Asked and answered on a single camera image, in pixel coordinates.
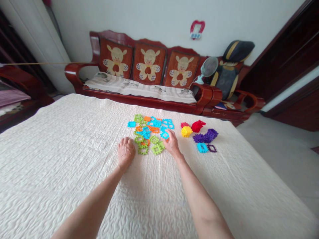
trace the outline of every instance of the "electric fan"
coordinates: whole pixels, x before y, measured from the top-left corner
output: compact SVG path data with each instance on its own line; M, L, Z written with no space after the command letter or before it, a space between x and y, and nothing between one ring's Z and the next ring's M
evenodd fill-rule
M197 84L204 84L203 77L210 77L212 74L215 73L218 67L218 59L216 57L209 57L206 59L202 67L200 68L202 74L198 76L197 80L195 81Z

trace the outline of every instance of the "forearm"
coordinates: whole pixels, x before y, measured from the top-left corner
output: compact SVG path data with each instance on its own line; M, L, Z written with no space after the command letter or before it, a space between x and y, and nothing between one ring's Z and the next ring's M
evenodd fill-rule
M189 167L184 156L178 154L174 158L199 237L232 238L219 208Z
M124 172L125 170L117 167L66 219L52 238L96 238Z

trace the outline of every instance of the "floor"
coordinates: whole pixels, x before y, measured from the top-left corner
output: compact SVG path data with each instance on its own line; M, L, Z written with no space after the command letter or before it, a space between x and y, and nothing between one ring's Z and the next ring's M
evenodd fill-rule
M237 127L290 189L319 218L319 132L253 114Z

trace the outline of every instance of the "door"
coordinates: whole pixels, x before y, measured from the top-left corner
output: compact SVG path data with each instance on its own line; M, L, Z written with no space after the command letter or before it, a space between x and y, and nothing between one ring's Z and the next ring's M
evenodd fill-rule
M268 103L319 65L319 1L308 2L246 75L242 90Z

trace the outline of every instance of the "yellow plastic piece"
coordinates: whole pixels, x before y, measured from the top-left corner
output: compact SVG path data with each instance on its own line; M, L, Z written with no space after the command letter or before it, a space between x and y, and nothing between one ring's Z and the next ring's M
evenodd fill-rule
M192 132L193 132L193 131L192 131L192 128L189 127L189 126L184 126L184 127L182 128L182 136L183 136L184 138L188 138Z

